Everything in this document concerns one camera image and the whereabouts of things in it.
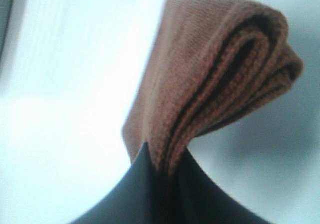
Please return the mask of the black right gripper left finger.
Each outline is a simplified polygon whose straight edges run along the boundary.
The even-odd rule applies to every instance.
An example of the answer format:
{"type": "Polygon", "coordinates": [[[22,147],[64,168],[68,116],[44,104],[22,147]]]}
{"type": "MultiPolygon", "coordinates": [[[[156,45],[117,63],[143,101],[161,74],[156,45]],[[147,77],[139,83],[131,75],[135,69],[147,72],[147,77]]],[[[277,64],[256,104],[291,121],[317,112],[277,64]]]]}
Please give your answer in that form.
{"type": "Polygon", "coordinates": [[[148,143],[143,143],[134,163],[120,182],[94,207],[72,224],[152,224],[155,175],[148,143]]]}

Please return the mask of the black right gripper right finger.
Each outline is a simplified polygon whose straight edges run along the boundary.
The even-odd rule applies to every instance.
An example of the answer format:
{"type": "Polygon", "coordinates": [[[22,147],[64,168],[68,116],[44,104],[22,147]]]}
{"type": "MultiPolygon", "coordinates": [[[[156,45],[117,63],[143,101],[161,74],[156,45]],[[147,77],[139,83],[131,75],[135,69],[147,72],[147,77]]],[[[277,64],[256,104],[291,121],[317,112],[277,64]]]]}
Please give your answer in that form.
{"type": "Polygon", "coordinates": [[[177,224],[268,224],[223,191],[185,150],[176,177],[177,224]]]}

